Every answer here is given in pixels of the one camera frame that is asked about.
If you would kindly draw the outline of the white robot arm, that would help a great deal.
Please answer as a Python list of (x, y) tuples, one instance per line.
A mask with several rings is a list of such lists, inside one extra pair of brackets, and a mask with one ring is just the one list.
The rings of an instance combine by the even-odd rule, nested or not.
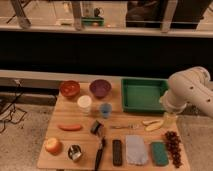
[(211, 76), (204, 67), (192, 67), (172, 74), (168, 89), (160, 97), (165, 113), (163, 126), (169, 128), (190, 103), (213, 118), (213, 91), (207, 87)]

